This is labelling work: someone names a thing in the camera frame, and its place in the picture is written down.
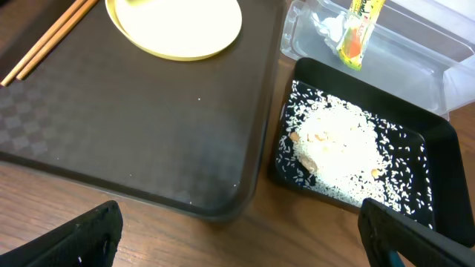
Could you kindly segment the green yellow snack wrapper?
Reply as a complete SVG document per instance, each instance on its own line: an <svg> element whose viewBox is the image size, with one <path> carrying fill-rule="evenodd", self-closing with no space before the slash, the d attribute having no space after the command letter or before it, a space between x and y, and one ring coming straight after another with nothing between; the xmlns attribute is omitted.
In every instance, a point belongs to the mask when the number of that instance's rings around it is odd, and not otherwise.
<svg viewBox="0 0 475 267"><path fill-rule="evenodd" d="M367 44L385 0L352 0L344 22L344 34L337 46L340 60L353 70L361 70Z"/></svg>

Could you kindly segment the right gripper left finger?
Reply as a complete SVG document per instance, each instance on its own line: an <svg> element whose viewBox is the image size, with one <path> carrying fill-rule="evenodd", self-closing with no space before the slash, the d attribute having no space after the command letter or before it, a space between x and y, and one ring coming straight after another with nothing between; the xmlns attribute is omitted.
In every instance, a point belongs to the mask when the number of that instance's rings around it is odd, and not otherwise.
<svg viewBox="0 0 475 267"><path fill-rule="evenodd" d="M122 227L119 205L110 200L2 254L1 265L111 267Z"/></svg>

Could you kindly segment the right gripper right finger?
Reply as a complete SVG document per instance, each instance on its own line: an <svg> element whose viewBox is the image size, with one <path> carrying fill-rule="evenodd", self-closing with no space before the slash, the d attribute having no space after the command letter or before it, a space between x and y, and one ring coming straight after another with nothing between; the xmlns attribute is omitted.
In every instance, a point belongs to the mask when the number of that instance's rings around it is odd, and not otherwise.
<svg viewBox="0 0 475 267"><path fill-rule="evenodd" d="M370 198L362 203L358 229L372 267L403 266L400 256L415 266L474 267L472 250Z"/></svg>

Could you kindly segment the white tissue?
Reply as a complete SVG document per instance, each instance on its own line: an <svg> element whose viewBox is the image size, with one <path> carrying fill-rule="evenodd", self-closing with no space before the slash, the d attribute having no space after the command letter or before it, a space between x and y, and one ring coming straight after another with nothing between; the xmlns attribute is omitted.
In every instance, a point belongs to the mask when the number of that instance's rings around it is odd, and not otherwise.
<svg viewBox="0 0 475 267"><path fill-rule="evenodd" d="M317 13L311 15L317 33L324 37L324 43L336 55L337 47L345 31L346 14L340 13L336 17L321 19Z"/></svg>

